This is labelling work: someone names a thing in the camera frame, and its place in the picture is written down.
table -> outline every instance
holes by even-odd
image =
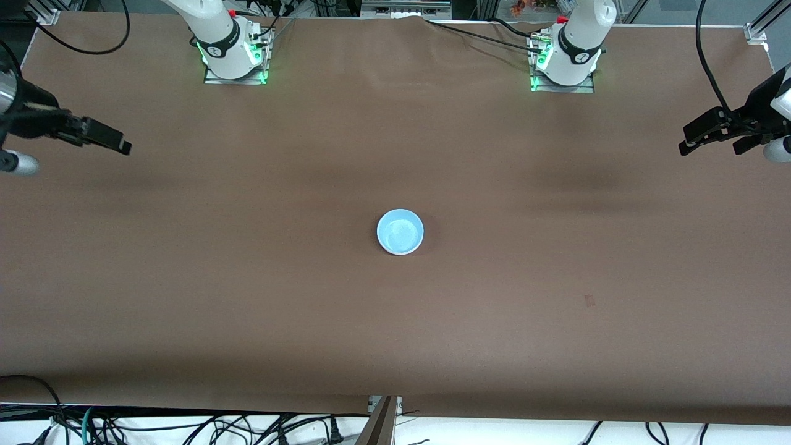
[[[109,47],[123,16],[53,31]],[[203,85],[179,17],[102,57],[39,35],[26,78],[134,148],[7,143],[41,172],[0,177],[0,371],[72,403],[791,423],[791,171],[678,155],[716,103],[693,35],[613,29],[593,95],[418,18],[299,20],[260,87]],[[732,106],[770,74],[739,29],[704,46]]]

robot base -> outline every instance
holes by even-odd
[[[550,35],[548,29],[542,29],[541,32],[534,32],[532,37],[528,37],[528,48],[538,48],[543,51],[541,54],[529,53],[528,62],[530,64],[530,90],[531,91],[549,91],[551,93],[593,93],[593,75],[588,74],[588,77],[582,81],[581,84],[575,86],[558,85],[551,81],[546,74],[536,68],[539,59],[551,51]]]
[[[260,25],[253,22],[253,32],[261,32]],[[253,68],[247,75],[238,79],[224,79],[214,74],[209,67],[203,75],[203,83],[208,85],[266,85],[269,79],[269,62],[272,60],[272,47],[274,43],[274,28],[267,31],[261,37],[253,40],[252,44],[257,44],[260,48],[253,50],[255,56],[260,56],[262,62]]]

blue bowl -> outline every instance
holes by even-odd
[[[423,222],[405,208],[390,210],[379,220],[377,238],[382,248],[393,255],[413,253],[423,242]]]

teal cable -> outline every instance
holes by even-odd
[[[93,411],[92,406],[85,410],[85,415],[82,417],[82,445],[88,445],[88,420],[91,417],[91,411]]]

connector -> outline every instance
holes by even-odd
[[[336,445],[343,442],[343,436],[338,431],[338,421],[334,417],[330,417],[330,445]]]
[[[47,427],[47,429],[45,429],[44,432],[42,432],[41,434],[39,434],[38,437],[36,437],[36,440],[33,441],[32,445],[44,445],[44,442],[47,442],[47,436],[49,435],[49,431],[51,429],[52,427]]]
[[[278,427],[278,445],[289,445],[289,440],[286,439],[282,426]]]

